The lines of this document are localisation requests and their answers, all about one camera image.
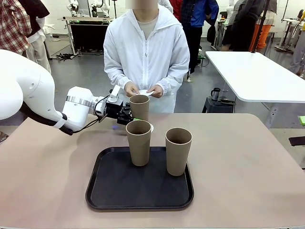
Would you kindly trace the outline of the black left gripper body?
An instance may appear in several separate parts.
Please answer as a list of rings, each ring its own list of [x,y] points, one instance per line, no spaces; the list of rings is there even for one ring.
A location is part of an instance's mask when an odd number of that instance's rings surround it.
[[[109,118],[118,118],[123,107],[123,100],[117,100],[115,103],[106,102],[106,115]]]

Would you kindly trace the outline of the person's right hand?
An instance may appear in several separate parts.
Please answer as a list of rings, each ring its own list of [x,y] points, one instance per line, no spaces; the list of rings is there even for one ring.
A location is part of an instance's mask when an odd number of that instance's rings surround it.
[[[128,82],[124,87],[124,91],[127,97],[140,94],[138,87],[133,82]]]

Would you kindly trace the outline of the person's left hand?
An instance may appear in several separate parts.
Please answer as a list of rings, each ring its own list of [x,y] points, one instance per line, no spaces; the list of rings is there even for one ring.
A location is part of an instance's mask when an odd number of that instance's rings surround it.
[[[150,96],[152,97],[161,98],[163,96],[163,89],[159,85],[154,85],[147,91],[147,93],[150,94]]]

